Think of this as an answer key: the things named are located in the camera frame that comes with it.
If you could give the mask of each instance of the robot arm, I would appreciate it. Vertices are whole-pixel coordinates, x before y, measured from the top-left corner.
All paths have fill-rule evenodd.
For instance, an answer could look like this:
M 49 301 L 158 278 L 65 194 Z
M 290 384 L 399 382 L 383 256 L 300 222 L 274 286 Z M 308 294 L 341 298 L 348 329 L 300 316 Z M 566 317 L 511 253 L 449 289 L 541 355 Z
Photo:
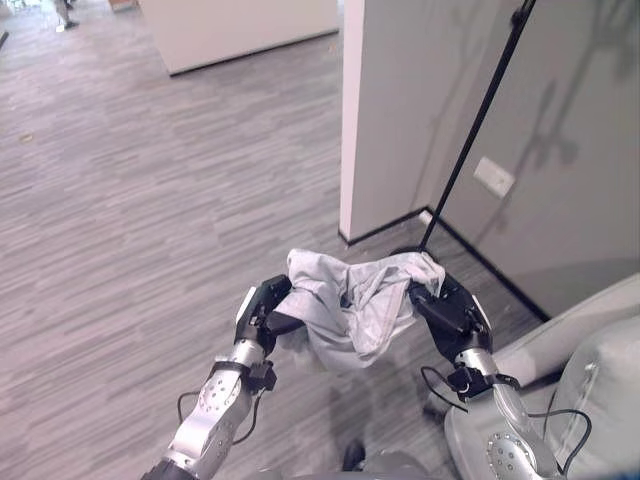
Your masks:
M 238 426 L 251 410 L 252 396 L 272 390 L 276 376 L 267 360 L 278 335 L 304 324 L 274 312 L 291 289 L 280 275 L 252 288 L 237 317 L 231 354 L 216 359 L 191 414 L 178 428 L 162 461 L 142 480 L 210 480 L 226 458 Z M 488 440 L 488 461 L 499 478 L 563 478 L 551 450 L 533 430 L 515 379 L 498 372 L 491 356 L 489 322 L 475 297 L 447 275 L 440 295 L 411 283 L 409 297 L 425 317 L 438 351 L 455 367 L 448 381 L 461 400 L 493 388 L 496 405 L 515 434 Z M 513 471 L 498 462 L 513 453 Z
M 515 433 L 488 440 L 488 462 L 498 478 L 563 478 L 553 452 L 531 425 L 517 380 L 498 372 L 491 327 L 475 296 L 447 274 L 439 297 L 412 283 L 409 298 L 427 321 L 436 348 L 453 364 L 448 381 L 460 400 L 493 388 L 495 403 Z M 514 460 L 498 462 L 503 452 L 512 453 Z
M 303 325 L 274 313 L 291 282 L 280 275 L 252 288 L 238 312 L 231 354 L 216 359 L 193 411 L 185 418 L 162 461 L 142 480 L 209 480 L 222 465 L 252 396 L 272 390 L 276 375 L 266 360 L 278 335 Z

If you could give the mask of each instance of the floor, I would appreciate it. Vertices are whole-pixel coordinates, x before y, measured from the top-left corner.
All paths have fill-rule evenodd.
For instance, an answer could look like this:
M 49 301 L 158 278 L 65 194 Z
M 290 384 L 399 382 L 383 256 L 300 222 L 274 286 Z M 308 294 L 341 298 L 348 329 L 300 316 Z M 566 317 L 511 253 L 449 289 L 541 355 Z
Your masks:
M 292 247 L 350 262 L 415 244 L 408 221 L 337 236 L 340 36 L 169 78 L 137 11 L 78 0 L 5 23 L 0 51 L 0 478 L 137 479 L 176 428 L 175 400 L 229 350 L 246 289 Z M 475 292 L 498 347 L 539 324 L 444 232 L 431 248 Z M 335 470 L 360 437 L 457 478 L 415 324 L 373 367 L 335 376 L 273 355 L 253 437 L 219 477 Z

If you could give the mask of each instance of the wire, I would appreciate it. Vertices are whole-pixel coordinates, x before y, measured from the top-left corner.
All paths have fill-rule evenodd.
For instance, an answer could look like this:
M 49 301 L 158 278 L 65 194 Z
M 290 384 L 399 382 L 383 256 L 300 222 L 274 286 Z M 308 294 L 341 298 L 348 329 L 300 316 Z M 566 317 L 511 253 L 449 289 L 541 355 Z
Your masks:
M 547 413 L 549 413 L 551 411 L 551 406 L 553 405 L 553 401 L 556 398 L 556 393 L 558 393 L 558 389 L 557 388 L 551 394 L 551 398 L 549 399 L 549 405 L 547 405 Z M 544 441 L 545 437 L 547 436 L 547 423 L 548 423 L 548 421 L 549 421 L 549 415 L 544 417 L 544 424 L 542 425 L 542 441 Z
M 455 390 L 455 388 L 453 388 L 451 386 L 451 384 L 444 377 L 444 375 L 442 375 L 438 370 L 436 370 L 433 367 L 424 366 L 424 367 L 420 367 L 420 374 L 422 375 L 422 379 L 424 380 L 424 383 L 427 385 L 427 388 L 435 396 L 437 396 L 440 400 L 442 400 L 443 402 L 447 403 L 448 405 L 451 405 L 452 407 L 455 407 L 455 408 L 457 408 L 459 410 L 462 410 L 465 413 L 469 413 L 469 410 L 467 410 L 463 406 L 458 405 L 457 403 L 452 402 L 451 400 L 445 398 L 443 395 L 438 393 L 435 388 L 433 388 L 433 386 L 429 382 L 429 379 L 427 378 L 427 374 L 425 373 L 425 371 L 427 371 L 427 370 L 430 371 L 430 372 L 435 373 L 438 376 L 438 378 L 440 378 L 440 380 L 442 380 L 442 382 L 444 384 L 446 384 L 452 390 Z M 531 418 L 544 418 L 543 435 L 542 435 L 543 441 L 544 441 L 544 437 L 545 437 L 546 432 L 547 432 L 547 420 L 548 420 L 549 417 L 553 417 L 555 415 L 563 415 L 563 414 L 580 415 L 582 418 L 584 418 L 584 420 L 586 422 L 586 425 L 587 425 L 584 433 L 582 434 L 582 438 L 580 438 L 580 441 L 578 442 L 578 444 L 575 446 L 573 451 L 567 457 L 567 460 L 564 462 L 564 466 L 562 468 L 560 468 L 560 473 L 566 476 L 567 472 L 569 471 L 569 467 L 571 466 L 571 463 L 576 458 L 576 455 L 578 455 L 578 452 L 580 452 L 580 450 L 582 450 L 582 447 L 584 447 L 584 445 L 587 443 L 587 440 L 589 439 L 589 435 L 591 435 L 591 430 L 593 428 L 593 424 L 591 423 L 591 419 L 589 418 L 589 415 L 587 415 L 586 413 L 584 413 L 584 412 L 582 412 L 580 410 L 576 410 L 574 408 L 562 408 L 562 409 L 559 409 L 559 410 L 550 411 L 551 405 L 553 403 L 553 399 L 554 398 L 555 398 L 555 392 L 553 393 L 553 395 L 551 397 L 551 401 L 549 402 L 549 406 L 547 407 L 546 413 L 529 413 L 528 414 L 529 417 L 531 417 Z
M 424 383 L 426 383 L 427 388 L 428 388 L 429 390 L 431 390 L 431 393 L 433 393 L 433 394 L 434 394 L 436 397 L 438 397 L 440 400 L 442 400 L 443 402 L 445 402 L 445 403 L 447 403 L 447 404 L 451 405 L 452 407 L 455 407 L 455 408 L 457 408 L 457 409 L 459 409 L 459 410 L 462 410 L 462 411 L 463 411 L 463 412 L 465 412 L 465 413 L 469 413 L 469 410 L 467 410 L 467 409 L 466 409 L 466 408 L 464 408 L 463 406 L 458 405 L 458 404 L 457 404 L 457 403 L 455 403 L 455 402 L 452 402 L 452 401 L 451 401 L 451 400 L 449 400 L 448 398 L 445 398 L 443 395 L 440 395 L 440 393 L 438 393 L 438 392 L 436 391 L 436 389 L 435 389 L 435 388 L 433 388 L 433 387 L 431 386 L 431 383 L 429 383 L 429 379 L 427 378 L 427 374 L 425 373 L 425 370 L 428 370 L 428 371 L 430 371 L 430 372 L 435 373 L 436 375 L 438 375 L 438 377 L 440 378 L 440 380 L 442 380 L 442 381 L 443 381 L 443 382 L 444 382 L 444 383 L 445 383 L 449 388 L 451 388 L 452 390 L 455 390 L 455 389 L 451 387 L 451 385 L 449 384 L 449 382 L 447 381 L 447 379 L 446 379 L 446 378 L 444 378 L 444 375 L 442 375 L 442 374 L 441 374 L 438 370 L 436 370 L 435 368 L 433 368 L 433 367 L 427 367 L 427 366 L 420 367 L 420 374 L 422 375 L 422 379 L 424 380 Z
M 200 390 L 194 390 L 193 392 L 184 392 L 178 397 L 177 407 L 178 407 L 178 420 L 180 421 L 179 425 L 182 425 L 182 422 L 184 422 L 184 418 L 182 416 L 182 400 L 184 400 L 186 397 L 198 395 L 199 393 L 200 393 Z
M 265 391 L 266 391 L 265 388 L 260 390 L 260 393 L 258 393 L 258 396 L 256 397 L 255 402 L 253 402 L 253 420 L 251 421 L 251 428 L 249 428 L 249 431 L 245 433 L 242 437 L 240 437 L 238 440 L 234 440 L 232 445 L 237 445 L 239 443 L 244 442 L 253 433 L 253 430 L 256 428 L 256 424 L 258 423 L 258 406 L 260 405 L 260 399 L 262 398 L 262 394 Z
M 530 413 L 529 414 L 531 418 L 548 418 L 548 417 L 553 417 L 554 415 L 562 415 L 562 414 L 568 414 L 568 413 L 573 413 L 574 415 L 580 415 L 582 418 L 584 418 L 585 422 L 587 422 L 587 428 L 582 434 L 582 438 L 580 439 L 578 444 L 575 446 L 573 451 L 567 457 L 567 460 L 564 462 L 564 466 L 560 469 L 560 473 L 565 476 L 569 471 L 571 462 L 573 462 L 573 459 L 576 458 L 576 455 L 578 454 L 578 452 L 582 449 L 582 447 L 584 447 L 585 443 L 587 443 L 587 440 L 589 439 L 589 435 L 591 435 L 591 429 L 593 425 L 591 423 L 591 419 L 589 418 L 589 415 L 587 415 L 586 413 L 580 410 L 576 410 L 575 408 L 562 408 L 562 409 L 553 410 L 547 413 Z

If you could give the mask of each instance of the wall outlet plate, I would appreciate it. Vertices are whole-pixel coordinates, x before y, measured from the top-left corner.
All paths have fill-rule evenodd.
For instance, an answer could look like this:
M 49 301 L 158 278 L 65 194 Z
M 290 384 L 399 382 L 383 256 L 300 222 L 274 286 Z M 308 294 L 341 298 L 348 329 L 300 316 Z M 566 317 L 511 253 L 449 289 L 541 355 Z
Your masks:
M 482 157 L 473 176 L 498 198 L 504 198 L 515 182 L 515 178 L 500 165 Z

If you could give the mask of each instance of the baseboard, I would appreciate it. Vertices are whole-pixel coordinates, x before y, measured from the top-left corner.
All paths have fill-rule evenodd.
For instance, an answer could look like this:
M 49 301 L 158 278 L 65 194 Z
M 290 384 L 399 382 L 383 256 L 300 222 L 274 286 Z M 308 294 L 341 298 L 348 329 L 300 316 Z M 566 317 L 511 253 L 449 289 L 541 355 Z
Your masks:
M 233 55 L 231 57 L 222 58 L 220 60 L 215 60 L 213 62 L 205 63 L 203 65 L 197 65 L 195 67 L 189 67 L 189 68 L 186 68 L 184 70 L 177 70 L 175 72 L 169 72 L 169 76 L 171 78 L 178 77 L 180 75 L 184 75 L 185 73 L 195 72 L 197 70 L 202 70 L 204 68 L 213 67 L 214 65 L 221 65 L 223 63 L 235 62 L 236 60 L 240 60 L 240 59 L 243 59 L 243 58 L 251 57 L 253 55 L 260 55 L 261 53 L 266 53 L 266 52 L 269 52 L 271 50 L 275 50 L 277 48 L 288 47 L 290 45 L 295 45 L 297 43 L 306 42 L 308 40 L 314 40 L 316 38 L 322 38 L 322 37 L 327 37 L 329 35 L 335 35 L 339 31 L 340 31 L 340 29 L 336 27 L 336 28 L 332 28 L 331 30 L 327 30 L 325 32 L 313 33 L 311 35 L 306 35 L 304 37 L 296 38 L 295 40 L 287 40 L 286 42 L 277 43 L 275 45 L 270 45 L 268 47 L 261 48 L 259 50 L 253 50 L 251 52 L 241 53 L 241 54 L 238 54 L 238 55 Z
M 364 233 L 362 235 L 359 235 L 359 236 L 357 236 L 355 238 L 352 238 L 351 240 L 348 240 L 347 236 L 344 233 L 342 233 L 342 230 L 340 230 L 339 228 L 338 228 L 338 236 L 340 236 L 342 241 L 344 243 L 346 243 L 348 247 L 351 247 L 352 245 L 355 245 L 356 243 L 359 243 L 362 240 L 366 240 L 369 237 L 373 237 L 374 235 L 377 235 L 378 233 L 383 232 L 388 228 L 395 227 L 399 223 L 405 222 L 405 221 L 409 220 L 410 218 L 413 218 L 416 215 L 419 215 L 420 212 L 422 212 L 426 208 L 428 208 L 428 207 L 425 206 L 425 207 L 419 208 L 417 210 L 413 210 L 412 212 L 409 212 L 406 215 L 403 215 L 402 217 L 396 218 L 395 220 L 392 220 L 389 223 L 385 223 L 381 227 L 374 228 L 373 230 L 371 230 L 371 231 L 369 231 L 367 233 Z
M 433 215 L 433 209 L 431 207 L 427 207 L 427 210 L 431 215 Z M 446 220 L 443 218 L 438 218 L 438 225 L 444 228 L 449 235 L 458 241 L 467 252 L 471 254 L 473 258 L 475 258 L 478 262 L 482 264 L 487 270 L 489 270 L 504 287 L 509 290 L 520 302 L 522 302 L 531 312 L 536 315 L 540 320 L 546 322 L 551 318 L 551 316 L 545 312 L 539 305 L 537 305 L 529 296 L 524 293 L 520 288 L 509 280 L 507 277 L 496 265 L 494 265 L 491 261 L 489 261 L 484 255 L 482 255 L 476 248 L 471 245 L 455 228 L 453 228 Z
M 413 218 L 417 215 L 420 214 L 420 212 L 426 210 L 427 212 L 429 212 L 432 216 L 433 216 L 433 209 L 431 207 L 429 207 L 428 205 L 423 207 L 423 208 L 419 208 L 418 210 L 413 210 L 412 212 L 407 213 L 406 215 L 403 215 L 400 218 L 397 218 L 389 223 L 386 223 L 384 225 L 382 225 L 381 227 L 378 227 L 376 229 L 371 230 L 370 232 L 367 232 L 363 235 L 360 235 L 356 238 L 353 238 L 351 240 L 348 240 L 347 237 L 344 235 L 344 233 L 342 233 L 342 231 L 340 229 L 338 229 L 338 235 L 340 236 L 340 238 L 347 244 L 348 247 L 351 247 L 353 245 L 355 245 L 358 242 L 361 242 L 369 237 L 372 237 L 374 235 L 377 235 L 380 232 L 383 232 L 384 230 L 387 230 L 388 228 L 391 227 L 395 227 L 396 225 L 398 225 L 399 223 L 402 223 L 406 220 L 409 220 L 410 218 Z M 509 290 L 509 292 L 511 292 L 511 294 L 516 297 L 518 300 L 520 300 L 520 302 L 522 302 L 522 304 L 524 306 L 526 306 L 531 313 L 533 313 L 534 315 L 536 315 L 538 318 L 540 318 L 540 320 L 546 322 L 547 320 L 549 320 L 551 317 L 549 316 L 549 314 L 547 312 L 545 312 L 542 308 L 540 308 L 539 305 L 537 305 L 533 300 L 531 300 L 531 298 L 529 298 L 527 296 L 526 293 L 524 293 L 522 290 L 520 290 L 520 288 L 513 283 L 511 280 L 509 280 L 509 277 L 507 277 L 497 266 L 495 266 L 491 261 L 489 261 L 484 255 L 482 255 L 478 250 L 476 250 L 476 248 L 471 245 L 471 243 L 469 243 L 455 228 L 453 228 L 446 220 L 444 220 L 443 218 L 438 218 L 438 225 L 440 225 L 442 228 L 444 228 L 447 233 L 449 233 L 449 235 L 451 235 L 458 243 L 460 243 L 460 245 L 462 245 L 464 247 L 464 249 L 469 252 L 469 254 L 471 254 L 471 256 L 473 258 L 475 258 L 478 262 L 480 262 L 482 264 L 483 267 L 485 267 L 487 270 L 489 270 L 494 277 L 496 277 L 498 279 L 498 281 L 500 283 L 502 283 L 502 285 L 504 285 L 504 287 Z

